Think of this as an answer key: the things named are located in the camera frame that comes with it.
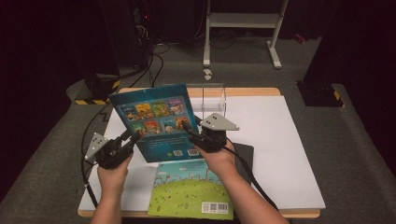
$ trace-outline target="metal bracket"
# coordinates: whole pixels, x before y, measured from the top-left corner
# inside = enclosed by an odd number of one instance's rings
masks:
[[[239,126],[230,122],[222,115],[213,113],[206,119],[203,119],[200,123],[203,127],[213,131],[238,131]]]
[[[90,160],[97,151],[99,151],[102,147],[105,146],[105,144],[107,144],[108,141],[109,140],[103,137],[101,134],[94,133],[90,146],[88,147],[87,154],[85,155],[85,160]]]

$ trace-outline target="picture book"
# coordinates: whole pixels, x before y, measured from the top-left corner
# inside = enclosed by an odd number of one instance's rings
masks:
[[[150,216],[233,219],[233,205],[205,160],[160,162]]]
[[[143,136],[136,145],[147,162],[201,159],[182,121],[198,132],[186,84],[108,96],[125,127]]]

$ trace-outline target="white table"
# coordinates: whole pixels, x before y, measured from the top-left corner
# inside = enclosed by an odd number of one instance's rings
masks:
[[[240,131],[227,135],[235,143],[254,146],[253,174],[280,213],[287,218],[318,217],[326,206],[284,97],[276,89],[265,88],[226,89],[226,93],[226,118],[240,127]],[[105,136],[115,138],[124,130],[113,110]],[[124,217],[147,216],[157,166],[158,163],[146,163],[138,148],[134,149],[121,202]],[[96,167],[92,169],[90,183],[99,201]],[[91,217],[93,211],[86,190],[78,213]]]

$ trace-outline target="human hand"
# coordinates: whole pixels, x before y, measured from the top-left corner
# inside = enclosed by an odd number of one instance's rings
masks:
[[[118,199],[122,195],[123,185],[125,178],[128,175],[128,165],[132,159],[129,156],[123,161],[118,167],[113,170],[107,170],[102,167],[98,167],[99,182],[102,187],[102,199]]]
[[[223,176],[223,174],[228,174],[232,171],[236,171],[234,165],[234,155],[233,153],[221,149],[217,152],[205,152],[198,146],[194,146],[201,155],[205,158],[207,166],[209,169],[215,173],[219,178]],[[226,147],[234,151],[233,144],[227,140]]]

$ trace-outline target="yellow and black hazard tape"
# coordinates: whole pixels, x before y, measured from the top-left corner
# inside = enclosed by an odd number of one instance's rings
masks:
[[[345,106],[343,101],[341,100],[340,94],[338,94],[337,91],[334,91],[334,97],[338,104],[340,104],[341,106]]]
[[[120,81],[117,80],[114,82],[113,87],[111,88],[111,93],[115,93],[119,88]],[[110,103],[110,100],[107,98],[106,100],[103,99],[75,99],[75,103],[77,105],[106,105]]]

